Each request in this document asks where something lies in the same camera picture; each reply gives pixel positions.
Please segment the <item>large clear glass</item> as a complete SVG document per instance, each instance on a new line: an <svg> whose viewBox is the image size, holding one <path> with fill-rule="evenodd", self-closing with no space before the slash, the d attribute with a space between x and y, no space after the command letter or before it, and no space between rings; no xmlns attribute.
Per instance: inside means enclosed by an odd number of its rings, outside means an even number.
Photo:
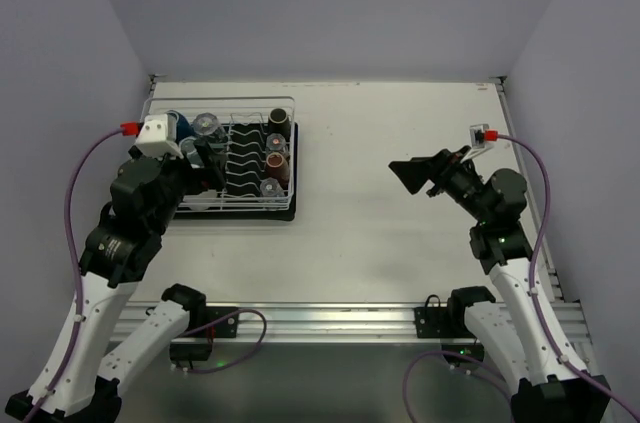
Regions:
<svg viewBox="0 0 640 423"><path fill-rule="evenodd" d="M207 140L209 143L223 144L227 142L227 133L223 124L212 113L198 114L191 126L196 136Z"/></svg>

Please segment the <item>dark blue mug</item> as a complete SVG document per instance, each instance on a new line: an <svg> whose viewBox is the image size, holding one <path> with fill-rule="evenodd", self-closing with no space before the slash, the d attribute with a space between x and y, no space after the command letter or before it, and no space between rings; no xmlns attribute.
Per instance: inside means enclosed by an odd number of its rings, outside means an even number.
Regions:
<svg viewBox="0 0 640 423"><path fill-rule="evenodd" d="M166 112L175 121L175 142L180 143L182 140L194 135L193 128L187 118L180 112L169 110Z"/></svg>

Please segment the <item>white mug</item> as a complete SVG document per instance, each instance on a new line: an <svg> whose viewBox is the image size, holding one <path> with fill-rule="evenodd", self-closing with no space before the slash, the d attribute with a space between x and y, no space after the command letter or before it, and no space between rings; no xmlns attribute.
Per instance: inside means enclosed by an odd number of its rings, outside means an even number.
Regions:
<svg viewBox="0 0 640 423"><path fill-rule="evenodd" d="M179 148L180 151L186 156L191 157L197 153L197 149L195 147L195 137L187 137L180 141Z"/></svg>

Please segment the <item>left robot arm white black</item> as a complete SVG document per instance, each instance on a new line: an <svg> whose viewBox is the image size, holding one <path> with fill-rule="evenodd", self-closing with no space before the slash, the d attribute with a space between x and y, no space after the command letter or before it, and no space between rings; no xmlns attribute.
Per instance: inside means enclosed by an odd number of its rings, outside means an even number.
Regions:
<svg viewBox="0 0 640 423"><path fill-rule="evenodd" d="M172 339L199 330L203 293L174 284L151 318L113 352L107 350L120 314L162 247L162 237L187 196L225 185L224 156L198 138L202 164L184 157L147 157L139 148L113 181L98 225L75 254L79 287L44 369L12 395L6 413L22 422L113 422L129 384Z"/></svg>

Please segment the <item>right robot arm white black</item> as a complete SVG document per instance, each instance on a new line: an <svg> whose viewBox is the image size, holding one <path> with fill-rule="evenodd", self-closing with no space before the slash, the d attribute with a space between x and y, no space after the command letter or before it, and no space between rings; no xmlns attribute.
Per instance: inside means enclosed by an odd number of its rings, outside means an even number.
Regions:
<svg viewBox="0 0 640 423"><path fill-rule="evenodd" d="M607 381L589 373L531 267L532 248L520 222L526 180L509 168L483 179L468 151L443 149L389 165L410 193L430 183L428 196L448 195L476 221L470 247L497 292L452 291L450 321L477 338L496 364L514 421L600 422L610 401Z"/></svg>

